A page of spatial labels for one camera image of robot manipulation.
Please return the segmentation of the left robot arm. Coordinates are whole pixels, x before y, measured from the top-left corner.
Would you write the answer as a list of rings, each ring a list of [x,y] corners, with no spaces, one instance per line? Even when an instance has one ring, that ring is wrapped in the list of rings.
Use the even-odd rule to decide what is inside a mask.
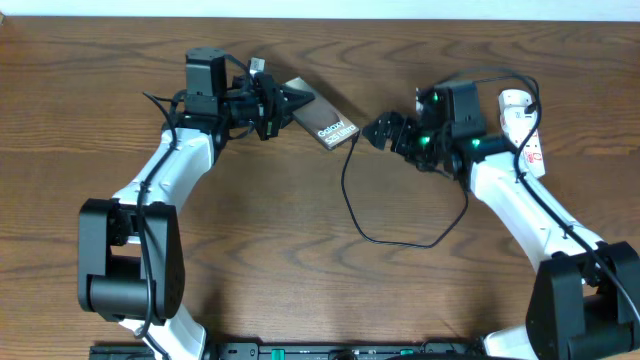
[[[129,184],[79,211],[80,307],[130,330],[156,359],[214,355],[206,328],[183,303],[178,215],[191,191],[233,140],[231,130],[268,140],[315,98],[276,82],[260,58],[242,63],[211,47],[185,58],[185,88],[169,99],[148,97],[165,119],[154,154]]]

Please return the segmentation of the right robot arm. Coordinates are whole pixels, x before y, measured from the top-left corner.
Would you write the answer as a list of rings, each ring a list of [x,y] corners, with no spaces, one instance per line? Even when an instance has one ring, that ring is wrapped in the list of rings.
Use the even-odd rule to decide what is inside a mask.
[[[577,221],[542,185],[539,89],[526,80],[499,94],[501,130],[491,134],[473,81],[416,93],[416,113],[386,112],[363,129],[424,172],[440,172],[501,220],[536,279],[523,324],[490,333],[489,358],[601,359],[639,347],[639,256]]]

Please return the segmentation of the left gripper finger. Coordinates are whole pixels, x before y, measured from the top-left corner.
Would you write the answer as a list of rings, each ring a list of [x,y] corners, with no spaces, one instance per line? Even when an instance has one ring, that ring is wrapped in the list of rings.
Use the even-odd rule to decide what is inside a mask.
[[[273,132],[278,133],[281,129],[287,127],[293,120],[291,112],[279,113],[273,117]]]
[[[315,99],[312,92],[296,89],[289,85],[282,85],[280,90],[283,113],[292,113]]]

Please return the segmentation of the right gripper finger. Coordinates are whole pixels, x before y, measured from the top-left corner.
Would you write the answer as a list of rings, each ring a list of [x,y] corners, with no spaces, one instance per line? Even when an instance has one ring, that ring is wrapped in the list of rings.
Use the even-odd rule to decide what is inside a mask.
[[[362,129],[362,136],[378,150],[384,150],[387,141],[392,137],[393,126],[390,124],[369,124]]]
[[[382,113],[376,120],[378,135],[398,135],[406,124],[407,116],[396,111]]]

